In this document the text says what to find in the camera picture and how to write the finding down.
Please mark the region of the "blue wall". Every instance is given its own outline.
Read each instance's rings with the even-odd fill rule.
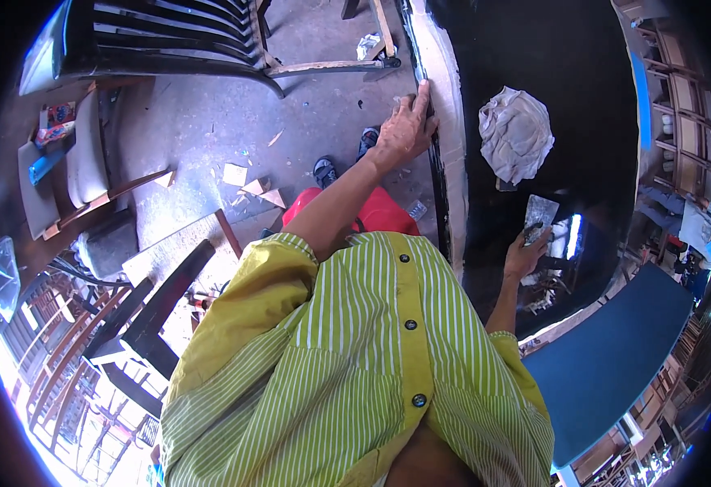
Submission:
[[[672,351],[692,304],[685,288],[648,263],[591,317],[525,357],[555,430],[557,468],[633,406]]]

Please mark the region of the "green striped shirt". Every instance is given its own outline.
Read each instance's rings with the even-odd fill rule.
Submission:
[[[487,485],[549,482],[553,432],[515,336],[487,335],[422,237],[372,232],[318,264],[253,242],[175,370],[168,485],[362,485],[421,419]]]

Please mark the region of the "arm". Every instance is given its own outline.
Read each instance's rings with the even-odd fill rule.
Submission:
[[[282,231],[304,239],[319,261],[328,259],[380,179],[428,150],[438,125],[436,117],[425,117],[429,91],[428,80],[421,80],[417,99],[403,97],[382,124],[376,146],[311,200]]]
[[[485,325],[487,333],[506,331],[515,334],[517,288],[520,286],[521,279],[534,272],[537,260],[548,248],[549,237],[550,228],[547,227],[539,239],[529,246],[524,246],[525,237],[521,231],[517,239],[509,246],[504,262],[504,278],[501,292],[498,294],[496,307]]]

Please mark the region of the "hand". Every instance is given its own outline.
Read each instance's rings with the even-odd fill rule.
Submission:
[[[551,227],[547,227],[542,235],[534,243],[524,247],[526,241],[523,232],[517,235],[517,239],[506,251],[504,262],[504,278],[523,279],[528,274],[534,272],[537,260],[543,256],[548,249],[548,239],[550,238]]]
[[[428,80],[421,80],[418,96],[410,94],[401,98],[393,114],[382,123],[377,144],[370,150],[375,152],[375,164],[382,172],[399,168],[431,146],[431,136],[439,120],[436,116],[425,118],[430,91]]]

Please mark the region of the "cable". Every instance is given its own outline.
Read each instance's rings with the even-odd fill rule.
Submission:
[[[70,276],[74,276],[75,278],[80,278],[82,280],[85,280],[91,284],[96,284],[99,286],[107,286],[107,287],[123,287],[123,286],[130,286],[130,282],[112,282],[108,280],[98,280],[95,278],[91,278],[90,276],[86,276],[85,274],[82,274],[79,272],[77,269],[75,269],[71,264],[69,264],[66,260],[60,259],[59,257],[56,257],[52,260],[52,262],[49,263],[49,267],[52,267],[53,269],[58,269],[61,272],[65,272],[66,274]]]

